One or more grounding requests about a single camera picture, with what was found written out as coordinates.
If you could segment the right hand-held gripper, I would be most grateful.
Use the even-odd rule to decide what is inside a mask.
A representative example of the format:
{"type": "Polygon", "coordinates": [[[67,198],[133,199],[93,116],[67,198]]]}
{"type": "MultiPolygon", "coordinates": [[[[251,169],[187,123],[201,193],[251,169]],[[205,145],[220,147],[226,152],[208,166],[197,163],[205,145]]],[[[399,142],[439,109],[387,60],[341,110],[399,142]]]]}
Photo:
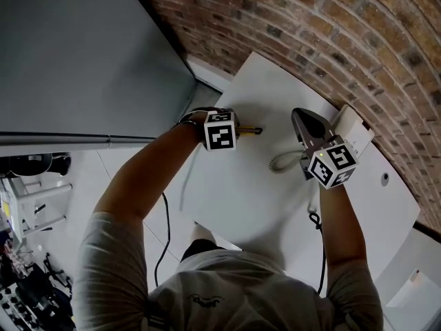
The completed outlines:
{"type": "Polygon", "coordinates": [[[311,110],[294,108],[291,121],[303,147],[300,164],[306,179],[317,179],[327,190],[348,181],[358,165],[352,145],[334,131],[326,118],[311,110]]]}

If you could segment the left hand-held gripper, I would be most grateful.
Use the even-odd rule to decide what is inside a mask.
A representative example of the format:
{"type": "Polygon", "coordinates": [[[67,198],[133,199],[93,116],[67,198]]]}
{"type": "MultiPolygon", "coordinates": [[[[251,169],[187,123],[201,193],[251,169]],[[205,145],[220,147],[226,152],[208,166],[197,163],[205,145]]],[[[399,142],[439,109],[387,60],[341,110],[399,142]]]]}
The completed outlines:
{"type": "Polygon", "coordinates": [[[236,149],[236,115],[232,109],[199,108],[192,115],[204,116],[203,131],[207,151],[236,149]]]}

